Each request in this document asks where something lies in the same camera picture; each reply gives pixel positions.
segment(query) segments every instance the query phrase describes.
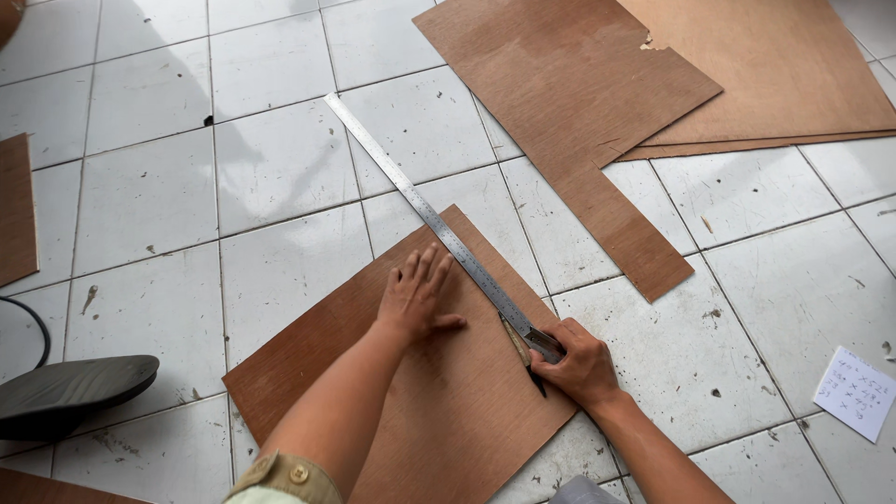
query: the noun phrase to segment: forearm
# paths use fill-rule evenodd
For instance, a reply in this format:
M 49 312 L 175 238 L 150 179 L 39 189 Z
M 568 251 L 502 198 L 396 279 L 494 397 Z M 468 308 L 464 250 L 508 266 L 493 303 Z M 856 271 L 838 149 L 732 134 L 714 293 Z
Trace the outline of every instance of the forearm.
M 386 391 L 409 344 L 374 323 L 289 409 L 262 447 L 320 465 L 347 498 L 370 451 Z
M 625 460 L 649 504 L 732 502 L 626 392 L 585 407 Z

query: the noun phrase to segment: metal ruler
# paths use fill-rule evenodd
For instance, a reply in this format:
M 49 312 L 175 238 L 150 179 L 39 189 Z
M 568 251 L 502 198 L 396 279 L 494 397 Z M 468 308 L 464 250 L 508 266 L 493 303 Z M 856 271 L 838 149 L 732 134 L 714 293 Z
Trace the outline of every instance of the metal ruler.
M 473 256 L 472 252 L 463 244 L 461 239 L 454 234 L 454 231 L 448 227 L 448 224 L 442 220 L 442 217 L 433 209 L 429 203 L 423 199 L 414 185 L 405 174 L 398 168 L 395 161 L 389 157 L 383 150 L 383 147 L 374 140 L 367 130 L 358 122 L 355 116 L 342 103 L 335 93 L 330 93 L 323 97 L 327 105 L 333 110 L 336 116 L 342 121 L 345 127 L 358 139 L 362 147 L 370 154 L 380 169 L 389 177 L 389 180 L 404 195 L 405 199 L 417 213 L 423 218 L 423 222 L 433 230 L 435 235 L 442 241 L 448 251 L 454 255 L 463 269 L 470 274 L 479 288 L 488 296 L 501 315 L 510 323 L 513 330 L 520 335 L 526 344 L 545 356 L 545 360 L 557 364 L 565 355 L 563 346 L 554 338 L 542 333 L 529 321 L 529 319 L 520 311 L 516 303 L 507 296 L 504 289 L 492 278 L 492 275 L 486 271 L 486 268 Z

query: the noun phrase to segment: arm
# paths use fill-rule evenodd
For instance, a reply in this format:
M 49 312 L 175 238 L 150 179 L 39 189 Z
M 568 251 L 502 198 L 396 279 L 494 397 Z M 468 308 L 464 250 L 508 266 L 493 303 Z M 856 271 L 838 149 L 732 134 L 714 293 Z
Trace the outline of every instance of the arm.
M 619 388 L 607 344 L 572 318 L 543 330 L 567 351 L 556 365 L 530 350 L 532 371 L 579 403 L 622 455 L 650 504 L 731 503 L 709 476 L 653 425 Z
M 457 329 L 460 315 L 435 314 L 453 257 L 445 255 L 429 279 L 436 244 L 389 273 L 376 321 L 328 368 L 274 428 L 259 456 L 279 449 L 315 461 L 344 501 L 355 487 L 374 442 L 386 391 L 405 350 L 434 329 Z

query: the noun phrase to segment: cut plywood piece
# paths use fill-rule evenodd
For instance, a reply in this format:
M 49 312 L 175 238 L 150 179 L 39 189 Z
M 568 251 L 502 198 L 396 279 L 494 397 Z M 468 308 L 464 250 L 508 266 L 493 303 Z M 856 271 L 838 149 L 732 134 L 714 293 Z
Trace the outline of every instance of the cut plywood piece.
M 655 158 L 672 158 L 678 156 L 694 156 L 715 152 L 747 151 L 750 149 L 767 149 L 786 147 L 805 143 L 842 142 L 859 138 L 879 138 L 894 136 L 896 130 L 869 131 L 860 133 L 840 133 L 836 135 L 787 136 L 783 138 L 760 138 L 758 140 L 732 140 L 730 142 L 681 143 L 679 145 L 647 145 L 635 147 L 616 158 L 617 161 L 649 160 Z
M 896 111 L 827 0 L 619 2 L 650 27 L 651 47 L 675 48 L 725 88 L 642 146 L 896 129 Z
M 600 172 L 721 92 L 616 0 L 446 0 L 414 23 L 634 286 L 694 270 Z
M 533 324 L 556 321 L 457 206 L 442 216 Z M 259 445 L 373 324 L 390 269 L 434 241 L 428 227 L 414 231 L 223 378 Z M 575 413 L 575 403 L 550 384 L 547 399 L 541 396 L 494 305 L 458 265 L 439 309 L 461 313 L 468 324 L 406 353 L 351 503 L 485 502 Z
M 0 286 L 38 271 L 28 134 L 0 142 Z
M 94 490 L 0 467 L 3 502 L 15 504 L 147 504 L 107 491 Z

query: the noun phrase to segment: white tile floor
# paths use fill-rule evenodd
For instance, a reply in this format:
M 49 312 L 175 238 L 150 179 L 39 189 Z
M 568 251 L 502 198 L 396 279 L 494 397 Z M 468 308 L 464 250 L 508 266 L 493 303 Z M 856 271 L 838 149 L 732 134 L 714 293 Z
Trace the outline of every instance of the white tile floor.
M 434 206 L 609 341 L 623 387 L 738 502 L 892 500 L 896 414 L 873 445 L 812 393 L 839 344 L 896 375 L 896 139 L 607 167 L 696 270 L 649 305 L 413 27 L 434 4 L 29 1 L 0 51 L 0 138 L 31 134 L 41 272 L 0 293 L 47 321 L 49 362 L 161 368 L 54 446 L 0 441 L 0 466 L 225 495 L 257 446 L 220 377 L 420 224 L 319 100 L 339 89 Z M 896 100 L 893 3 L 834 5 Z M 0 306 L 0 383 L 39 354 Z M 643 502 L 581 414 L 492 502 L 576 474 Z

